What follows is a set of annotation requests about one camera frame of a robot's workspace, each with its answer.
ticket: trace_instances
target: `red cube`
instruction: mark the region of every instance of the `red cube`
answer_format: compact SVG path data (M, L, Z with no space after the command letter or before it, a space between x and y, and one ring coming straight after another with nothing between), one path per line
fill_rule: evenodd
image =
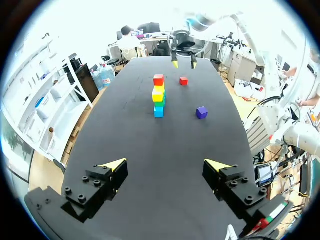
M180 84L181 84L182 86L188 85L188 78L186 78L185 76L180 77Z
M163 74L156 74L153 77L153 84L155 86L162 86L165 82L165 76Z

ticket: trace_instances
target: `yellow cube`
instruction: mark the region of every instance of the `yellow cube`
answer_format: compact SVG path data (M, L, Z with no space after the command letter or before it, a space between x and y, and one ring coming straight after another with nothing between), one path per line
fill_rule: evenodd
M164 100L165 94L165 84L162 86L154 86L152 91L152 101L153 102L162 102Z

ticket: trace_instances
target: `blue cube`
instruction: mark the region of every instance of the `blue cube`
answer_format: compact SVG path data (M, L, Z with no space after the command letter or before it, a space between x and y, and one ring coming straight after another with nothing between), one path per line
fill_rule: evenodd
M208 110L204 106L198 107L195 115L198 119L204 119L208 115Z
M155 118L163 118L164 117L164 107L163 106L155 106L153 113L154 113Z

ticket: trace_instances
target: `purple cube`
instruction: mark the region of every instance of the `purple cube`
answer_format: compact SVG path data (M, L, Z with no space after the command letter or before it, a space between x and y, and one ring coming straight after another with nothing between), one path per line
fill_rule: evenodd
M198 119L204 119L208 115L208 110L204 106L198 107L195 115L198 117Z

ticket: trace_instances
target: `white cabinet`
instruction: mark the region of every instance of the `white cabinet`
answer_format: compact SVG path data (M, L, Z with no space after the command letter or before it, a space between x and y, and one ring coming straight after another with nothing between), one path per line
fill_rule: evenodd
M256 67L257 65L253 59L234 51L227 79L232 87L235 86L236 79L250 82Z

